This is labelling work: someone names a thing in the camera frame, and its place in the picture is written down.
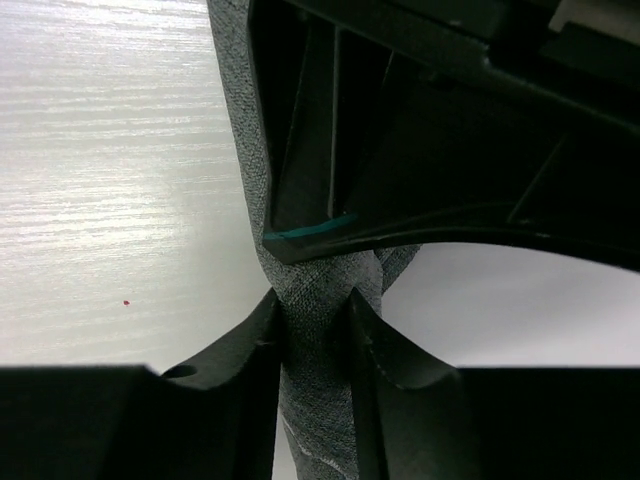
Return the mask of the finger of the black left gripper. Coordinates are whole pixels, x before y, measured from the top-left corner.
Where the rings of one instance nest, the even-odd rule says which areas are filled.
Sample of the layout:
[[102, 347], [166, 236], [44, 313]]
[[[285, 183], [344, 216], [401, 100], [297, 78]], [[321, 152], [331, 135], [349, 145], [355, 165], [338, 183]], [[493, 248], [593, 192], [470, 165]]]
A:
[[262, 242], [463, 242], [639, 267], [635, 1], [254, 1]]

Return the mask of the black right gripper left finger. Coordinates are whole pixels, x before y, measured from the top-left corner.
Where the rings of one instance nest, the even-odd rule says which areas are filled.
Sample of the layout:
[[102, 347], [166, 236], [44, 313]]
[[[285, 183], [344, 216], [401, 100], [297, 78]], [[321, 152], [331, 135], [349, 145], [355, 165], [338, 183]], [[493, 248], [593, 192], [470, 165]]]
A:
[[268, 479], [278, 406], [280, 308], [249, 317], [191, 358], [144, 366], [1, 372], [5, 479]]

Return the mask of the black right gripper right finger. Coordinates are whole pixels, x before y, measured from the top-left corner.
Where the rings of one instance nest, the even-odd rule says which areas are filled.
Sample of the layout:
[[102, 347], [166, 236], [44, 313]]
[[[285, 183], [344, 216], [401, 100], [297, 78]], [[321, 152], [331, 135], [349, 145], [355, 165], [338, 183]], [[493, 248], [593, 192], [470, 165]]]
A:
[[635, 479], [635, 368], [455, 367], [348, 301], [363, 479]]

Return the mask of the grey cloth napkin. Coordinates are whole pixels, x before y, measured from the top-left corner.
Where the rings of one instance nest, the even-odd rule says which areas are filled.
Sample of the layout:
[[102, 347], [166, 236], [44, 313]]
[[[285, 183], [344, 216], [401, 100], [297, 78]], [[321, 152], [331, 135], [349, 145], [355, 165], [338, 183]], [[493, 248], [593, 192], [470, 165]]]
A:
[[284, 353], [279, 407], [300, 479], [356, 479], [352, 395], [339, 321], [354, 289], [375, 311], [417, 245], [287, 266], [262, 245], [267, 157], [250, 72], [246, 1], [211, 1], [210, 24], [261, 267], [281, 302]]

